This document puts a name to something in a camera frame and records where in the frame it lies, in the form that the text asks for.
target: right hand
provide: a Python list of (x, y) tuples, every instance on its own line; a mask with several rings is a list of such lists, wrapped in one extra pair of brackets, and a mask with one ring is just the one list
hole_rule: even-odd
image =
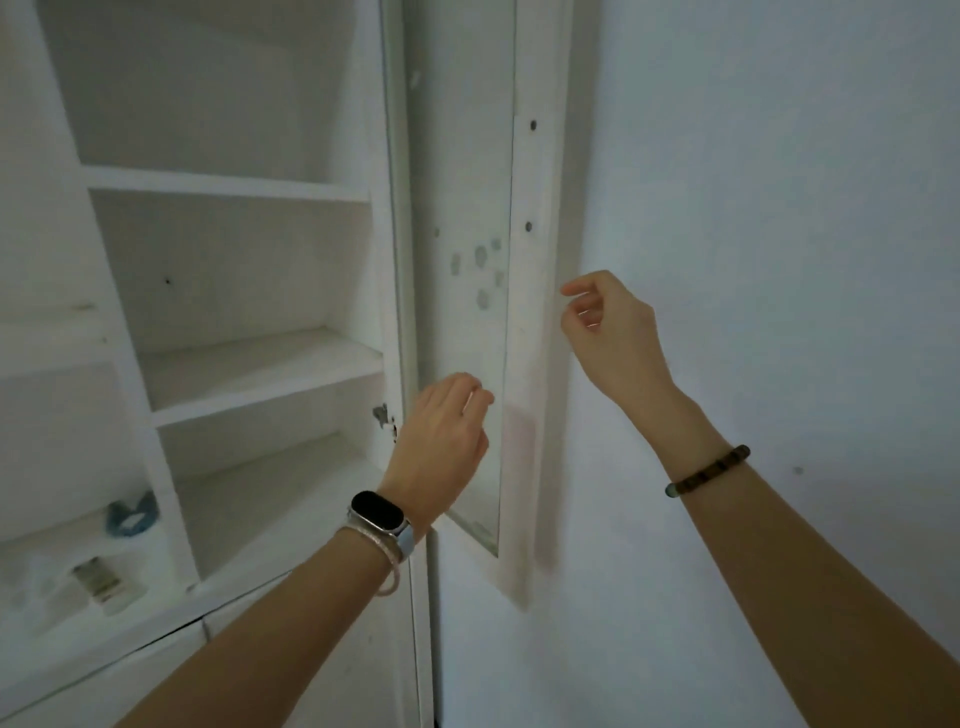
[(450, 375), (420, 392), (396, 438), (380, 495), (403, 511), (417, 539), (467, 487), (490, 440), (483, 422), (493, 394), (469, 374)]
[(561, 328), (597, 389), (624, 410), (648, 408), (677, 392), (654, 309), (613, 273), (587, 273), (565, 283), (560, 292), (577, 297), (564, 310)]

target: left arm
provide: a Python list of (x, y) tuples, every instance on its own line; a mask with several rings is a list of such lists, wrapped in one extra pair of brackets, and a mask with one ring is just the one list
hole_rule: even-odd
[[(487, 452), (493, 395), (449, 376), (420, 393), (379, 493), (421, 539)], [(366, 538), (339, 531), (140, 701), (117, 728), (281, 726), (317, 670), (390, 573)]]

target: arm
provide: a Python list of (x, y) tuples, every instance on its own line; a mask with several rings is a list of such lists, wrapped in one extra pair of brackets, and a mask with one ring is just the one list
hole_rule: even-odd
[[(731, 450), (673, 383), (650, 306), (606, 271), (561, 292), (584, 371), (671, 481)], [(960, 725), (960, 666), (750, 467), (681, 500), (811, 728)]]
[[(476, 472), (493, 395), (470, 375), (420, 393), (379, 492), (421, 539)], [(147, 695), (118, 728), (281, 726), (390, 573), (360, 534), (339, 531)]]

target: finger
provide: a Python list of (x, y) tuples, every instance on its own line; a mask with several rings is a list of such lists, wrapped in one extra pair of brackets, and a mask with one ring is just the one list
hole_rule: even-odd
[(577, 313), (567, 306), (564, 309), (564, 315), (560, 319), (560, 328), (564, 332), (567, 341), (570, 342), (570, 346), (573, 347), (573, 350), (578, 351), (583, 345), (590, 341), (590, 336), (593, 336), (593, 332), (587, 329), (587, 325), (581, 321), (581, 317)]
[(443, 379), (435, 383), (433, 385), (433, 392), (430, 394), (430, 406), (442, 406), (446, 400), (446, 396), (450, 393), (450, 390), (453, 389), (453, 385), (459, 379), (465, 376), (473, 378), (464, 372), (457, 372), (456, 374), (445, 376)]
[(427, 387), (423, 388), (417, 395), (417, 401), (414, 402), (414, 412), (420, 412), (426, 404), (430, 401), (430, 396), (433, 394), (434, 385), (430, 384)]
[(585, 293), (583, 296), (578, 296), (567, 305), (577, 313), (583, 313), (584, 311), (589, 311), (592, 308), (603, 309), (603, 296), (601, 296), (599, 293)]
[(483, 420), (491, 404), (493, 404), (493, 392), (486, 389), (474, 390), (473, 396), (464, 408), (464, 419), (472, 425), (483, 426)]
[(463, 375), (453, 382), (447, 392), (446, 398), (441, 402), (441, 407), (455, 415), (462, 415), (470, 395), (483, 386), (480, 380), (475, 376)]
[(594, 309), (592, 311), (584, 311), (584, 313), (580, 314), (580, 323), (585, 327), (599, 326), (601, 321), (603, 321), (603, 311)]
[(612, 291), (622, 288), (624, 288), (623, 283), (610, 271), (594, 271), (564, 283), (560, 287), (560, 292), (564, 296), (577, 296), (581, 293), (593, 292), (599, 293), (601, 296), (607, 296)]
[(480, 437), (477, 439), (477, 449), (473, 453), (473, 468), (475, 470), (477, 466), (480, 465), (480, 461), (483, 460), (483, 456), (487, 454), (489, 448), (490, 438), (487, 437), (485, 430), (480, 430)]

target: blue object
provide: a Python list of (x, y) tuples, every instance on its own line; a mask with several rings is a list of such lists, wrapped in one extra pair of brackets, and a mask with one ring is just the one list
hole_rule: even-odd
[[(123, 524), (130, 516), (140, 514), (143, 518), (134, 525), (125, 526)], [(156, 507), (156, 498), (153, 491), (148, 491), (136, 504), (136, 508), (131, 508), (122, 500), (115, 500), (107, 506), (107, 535), (114, 539), (129, 539), (132, 536), (139, 536), (156, 523), (159, 515), (160, 512)]]

